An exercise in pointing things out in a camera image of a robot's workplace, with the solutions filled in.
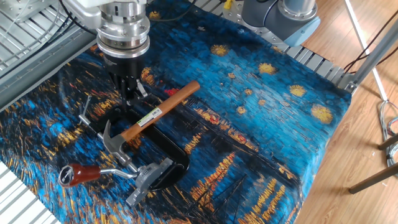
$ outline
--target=cable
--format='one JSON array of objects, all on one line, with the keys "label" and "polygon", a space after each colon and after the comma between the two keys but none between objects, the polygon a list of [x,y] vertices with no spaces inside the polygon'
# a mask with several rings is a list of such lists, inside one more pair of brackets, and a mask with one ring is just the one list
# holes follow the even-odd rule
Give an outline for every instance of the cable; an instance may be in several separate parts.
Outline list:
[{"label": "cable", "polygon": [[22,11],[18,14],[17,18],[13,20],[13,22],[11,23],[11,25],[8,27],[8,29],[6,30],[6,33],[4,35],[2,35],[2,39],[0,42],[3,42],[4,38],[6,38],[8,32],[10,31],[11,27],[15,24],[15,21],[17,21],[19,19],[19,16],[22,15],[22,13],[25,11],[26,6],[29,4],[30,0],[28,0],[24,6],[24,8],[22,9]]},{"label": "cable", "polygon": [[381,63],[385,62],[389,57],[391,57],[391,55],[393,55],[395,52],[397,52],[398,47],[396,47],[391,53],[389,53],[387,56],[385,56],[379,63],[376,64],[376,66],[380,65]]},{"label": "cable", "polygon": [[197,2],[197,0],[193,0],[191,5],[188,7],[188,9],[183,14],[177,16],[176,18],[173,18],[173,19],[149,19],[149,20],[152,22],[171,22],[171,21],[179,20],[183,16],[185,16],[194,7],[196,2]]},{"label": "cable", "polygon": [[368,46],[361,52],[361,54],[352,62],[350,62],[349,64],[347,64],[344,68],[345,73],[348,73],[348,71],[354,66],[354,64],[361,60],[361,56],[362,54],[365,53],[365,51],[373,44],[373,42],[377,39],[377,37],[379,37],[379,35],[381,34],[381,32],[387,27],[387,25],[393,20],[393,18],[395,18],[395,16],[398,14],[398,10],[390,17],[390,19],[383,25],[383,27],[379,30],[379,32],[376,34],[376,36],[374,36],[374,38],[372,39],[372,41],[370,41],[370,43],[368,44]]},{"label": "cable", "polygon": [[353,60],[352,62],[350,62],[349,64],[347,64],[346,66],[345,66],[345,68],[344,69],[346,69],[348,66],[350,66],[350,65],[354,65],[357,61],[359,61],[359,60],[362,60],[362,59],[364,59],[364,58],[367,58],[369,55],[365,55],[365,56],[362,56],[362,57],[360,57],[359,59],[357,59],[357,60]]},{"label": "cable", "polygon": [[[387,128],[386,122],[384,120],[384,118],[385,118],[384,117],[384,113],[385,113],[385,110],[386,110],[386,104],[388,104],[388,103],[390,103],[393,107],[395,107],[398,110],[398,107],[395,104],[393,104],[392,102],[390,102],[389,100],[383,101],[381,103],[379,118],[380,118],[381,128],[382,128],[382,131],[383,131],[383,141],[387,141],[387,139],[388,139],[388,128]],[[387,165],[389,167],[393,166],[396,163],[396,161],[394,160],[394,154],[397,151],[398,151],[398,144],[397,143],[393,144],[392,146],[389,146],[386,149]]]},{"label": "cable", "polygon": [[90,34],[93,34],[94,36],[97,36],[96,33],[94,33],[93,31],[91,31],[91,30],[89,30],[89,29],[87,29],[86,27],[82,26],[80,23],[78,23],[78,22],[76,21],[75,18],[72,17],[72,14],[71,14],[71,13],[68,11],[68,9],[65,7],[65,5],[64,5],[63,2],[62,2],[62,0],[60,0],[60,3],[61,3],[61,6],[62,6],[63,10],[65,11],[65,13],[68,15],[68,17],[70,17],[70,18],[72,19],[72,22],[73,22],[74,24],[76,24],[76,26],[82,28],[82,29],[83,29],[84,31],[86,31],[87,33],[90,33]]},{"label": "cable", "polygon": [[[55,19],[52,21],[50,27],[49,27],[39,38],[37,38],[37,40],[40,40],[40,39],[42,39],[42,38],[45,38],[45,39],[46,39],[45,42],[41,43],[41,46],[40,46],[37,50],[35,50],[32,54],[30,54],[28,57],[22,58],[22,59],[23,59],[22,61],[18,62],[18,64],[17,64],[13,69],[10,69],[8,72],[4,73],[2,76],[0,76],[0,78],[5,77],[6,75],[8,75],[8,74],[11,73],[12,71],[14,71],[15,68],[17,68],[18,66],[20,66],[20,65],[22,65],[24,62],[26,62],[28,59],[30,59],[30,58],[32,58],[33,56],[37,55],[42,49],[44,49],[46,46],[48,46],[48,45],[50,44],[50,41],[51,41],[51,42],[53,41],[52,39],[53,39],[55,33],[57,33],[57,32],[61,29],[61,27],[64,26],[65,21],[68,19],[68,18],[66,18],[66,20],[64,21],[64,23],[61,25],[60,28],[58,28],[58,30],[54,33],[54,35],[52,35],[51,38],[47,39],[47,38],[46,38],[46,35],[47,35],[47,34],[51,34],[50,31],[51,31],[52,28],[55,26],[55,23],[59,20],[59,18],[60,18],[60,7],[59,7],[59,4],[58,4],[57,15],[55,16]],[[19,54],[19,53],[21,53],[21,52],[23,52],[23,51],[25,51],[25,49],[22,49],[22,50],[20,50],[19,52],[15,53],[15,54],[17,55],[17,54]]]}]

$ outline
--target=metal grid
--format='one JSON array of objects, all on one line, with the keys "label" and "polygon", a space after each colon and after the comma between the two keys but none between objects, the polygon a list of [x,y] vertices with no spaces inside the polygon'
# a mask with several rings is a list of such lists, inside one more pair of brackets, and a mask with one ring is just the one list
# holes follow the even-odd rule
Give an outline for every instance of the metal grid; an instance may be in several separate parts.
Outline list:
[{"label": "metal grid", "polygon": [[2,223],[60,223],[1,161],[0,220]]},{"label": "metal grid", "polygon": [[[237,5],[235,5],[236,8],[229,12],[223,9],[224,4],[220,2],[220,0],[197,0],[195,5],[204,11],[211,12],[213,14],[216,14],[217,16],[224,17],[233,22],[237,22],[238,24],[244,23],[239,14],[239,11],[241,11],[243,7],[243,1],[238,2]],[[296,59],[298,62],[307,66],[314,72],[317,72],[322,77],[328,79],[338,88],[347,89],[351,93],[354,92],[355,87],[350,86],[349,84],[352,75],[349,73],[345,74],[344,70],[339,66],[334,66],[334,64],[327,59],[317,55],[316,53],[312,52],[309,49],[306,49],[305,47],[289,47],[266,28],[255,30],[255,33],[261,35],[262,38],[266,39],[282,52]]]},{"label": "metal grid", "polygon": [[0,11],[0,77],[46,43],[66,18],[62,9],[58,13],[58,4],[21,23],[13,23],[11,17]]}]

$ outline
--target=blue cloth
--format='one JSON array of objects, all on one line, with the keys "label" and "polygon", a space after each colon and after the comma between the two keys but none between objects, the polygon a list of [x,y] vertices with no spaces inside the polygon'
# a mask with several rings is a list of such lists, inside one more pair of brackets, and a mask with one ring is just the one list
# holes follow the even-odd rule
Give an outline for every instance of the blue cloth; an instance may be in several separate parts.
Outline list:
[{"label": "blue cloth", "polygon": [[[188,5],[156,1],[147,12],[175,17]],[[70,189],[58,184],[60,168],[73,162],[122,169],[78,125],[87,95],[92,120],[120,102],[96,46],[0,114],[0,160],[64,223],[293,223],[351,95],[199,8],[153,24],[149,35],[142,73],[149,91],[164,100],[191,80],[201,85],[156,123],[190,155],[175,186],[130,208],[124,201],[133,180],[111,175]],[[135,106],[141,114],[151,109]],[[114,127],[120,133],[128,124]],[[137,166],[166,156],[145,136],[134,145]]]}]

